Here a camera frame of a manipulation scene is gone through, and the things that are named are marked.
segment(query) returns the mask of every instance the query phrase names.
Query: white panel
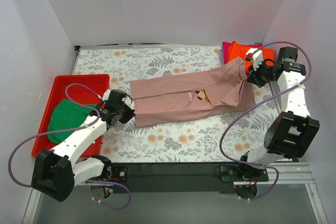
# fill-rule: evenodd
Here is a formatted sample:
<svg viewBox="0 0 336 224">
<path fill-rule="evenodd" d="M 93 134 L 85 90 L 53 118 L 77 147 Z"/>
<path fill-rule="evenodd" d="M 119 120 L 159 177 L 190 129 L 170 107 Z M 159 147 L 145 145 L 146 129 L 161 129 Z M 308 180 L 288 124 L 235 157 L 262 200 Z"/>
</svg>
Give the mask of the white panel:
<svg viewBox="0 0 336 224">
<path fill-rule="evenodd" d="M 302 46 L 312 60 L 311 79 L 305 84 L 307 106 L 321 128 L 306 155 L 329 223 L 336 220 L 336 0 L 284 0 L 264 44 L 290 40 Z"/>
<path fill-rule="evenodd" d="M 73 166 L 75 175 L 75 186 L 87 181 L 90 178 L 98 177 L 102 174 L 104 163 L 96 158 L 88 158 L 83 162 L 79 162 Z"/>
<path fill-rule="evenodd" d="M 264 38 L 283 0 L 49 0 L 74 45 Z"/>
<path fill-rule="evenodd" d="M 48 0 L 0 0 L 0 223 L 21 223 L 30 189 L 12 182 L 14 147 L 36 134 L 54 77 L 69 73 L 73 47 Z M 33 142 L 14 156 L 14 173 L 30 184 Z"/>
<path fill-rule="evenodd" d="M 60 157 L 68 156 L 71 166 L 74 167 L 83 152 L 106 132 L 107 125 L 102 119 L 99 119 L 94 125 L 88 126 L 96 119 L 96 116 L 88 116 L 81 125 L 86 125 L 86 128 L 73 132 L 63 142 L 52 148 L 54 154 Z"/>
<path fill-rule="evenodd" d="M 304 79 L 305 76 L 301 73 L 284 71 L 279 76 L 277 83 L 279 85 L 280 92 L 283 92 L 293 86 L 296 86 Z M 285 112 L 291 111 L 294 115 L 301 116 L 303 118 L 309 117 L 310 114 L 307 109 L 304 90 L 305 86 L 300 86 L 299 88 L 295 88 L 292 91 L 283 94 L 281 96 L 281 110 Z"/>
</svg>

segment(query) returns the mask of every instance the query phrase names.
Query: pink trousers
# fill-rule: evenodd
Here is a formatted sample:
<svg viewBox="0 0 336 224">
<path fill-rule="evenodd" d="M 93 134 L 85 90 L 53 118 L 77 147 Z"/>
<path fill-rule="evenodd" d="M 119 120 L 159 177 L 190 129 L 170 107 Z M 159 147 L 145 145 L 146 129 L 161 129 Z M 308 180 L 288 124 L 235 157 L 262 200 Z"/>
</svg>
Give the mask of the pink trousers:
<svg viewBox="0 0 336 224">
<path fill-rule="evenodd" d="M 246 79 L 245 63 L 236 58 L 212 70 L 131 81 L 136 126 L 246 110 L 255 105 Z"/>
</svg>

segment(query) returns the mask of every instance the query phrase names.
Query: red plastic bin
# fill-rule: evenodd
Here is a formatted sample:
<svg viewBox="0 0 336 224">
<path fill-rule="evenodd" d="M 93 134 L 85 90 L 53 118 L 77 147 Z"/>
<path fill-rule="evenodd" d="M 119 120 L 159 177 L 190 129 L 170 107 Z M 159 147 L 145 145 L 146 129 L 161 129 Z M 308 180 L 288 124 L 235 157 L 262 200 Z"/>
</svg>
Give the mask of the red plastic bin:
<svg viewBox="0 0 336 224">
<path fill-rule="evenodd" d="M 109 88 L 110 77 L 108 74 L 86 74 L 79 76 L 57 76 L 52 85 L 50 96 L 47 102 L 46 109 L 41 121 L 38 133 L 46 132 L 48 124 L 54 108 L 63 100 L 66 99 L 65 88 L 72 83 L 80 83 L 92 89 L 98 95 L 103 96 L 104 92 Z M 82 104 L 95 104 L 99 103 L 100 99 L 97 98 L 87 89 L 80 86 L 72 86 L 69 88 L 69 95 L 75 101 Z M 91 144 L 89 148 L 82 154 L 82 157 L 89 157 L 100 153 L 102 137 L 96 139 L 96 143 Z M 32 150 L 32 156 L 36 157 L 42 149 L 50 150 L 56 144 L 49 141 L 47 136 L 39 136 L 35 140 Z"/>
</svg>

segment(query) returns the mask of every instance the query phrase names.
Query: table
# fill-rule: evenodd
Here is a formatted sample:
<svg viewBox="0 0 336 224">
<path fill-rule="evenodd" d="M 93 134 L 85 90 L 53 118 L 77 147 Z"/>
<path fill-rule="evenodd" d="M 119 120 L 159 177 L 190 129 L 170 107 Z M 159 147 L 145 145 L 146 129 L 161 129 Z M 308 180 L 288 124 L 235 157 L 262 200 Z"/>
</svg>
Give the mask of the table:
<svg viewBox="0 0 336 224">
<path fill-rule="evenodd" d="M 110 75 L 110 89 L 130 93 L 130 81 L 192 73 L 219 67 L 215 46 L 82 47 L 75 74 Z M 254 87 L 256 102 L 272 95 L 270 86 Z M 137 128 L 134 119 L 118 123 L 103 136 L 101 155 L 112 162 L 218 162 L 225 160 L 218 144 L 228 124 L 240 112 Z M 237 122 L 223 142 L 224 151 L 237 159 L 264 142 L 278 116 L 275 101 L 255 109 Z"/>
</svg>

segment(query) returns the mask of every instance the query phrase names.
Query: green cloth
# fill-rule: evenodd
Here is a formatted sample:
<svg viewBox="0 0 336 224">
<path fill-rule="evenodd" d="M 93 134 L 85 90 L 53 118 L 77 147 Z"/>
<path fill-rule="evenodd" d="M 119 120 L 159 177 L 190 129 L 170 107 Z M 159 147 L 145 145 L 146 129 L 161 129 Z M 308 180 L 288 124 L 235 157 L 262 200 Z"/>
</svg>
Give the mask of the green cloth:
<svg viewBox="0 0 336 224">
<path fill-rule="evenodd" d="M 89 107 L 96 107 L 96 104 L 87 105 Z M 65 130 L 69 128 L 79 127 L 90 114 L 92 110 L 83 108 L 69 100 L 62 100 L 54 109 L 48 131 Z M 55 144 L 60 144 L 68 138 L 73 131 L 62 132 L 48 135 L 48 139 Z"/>
</svg>

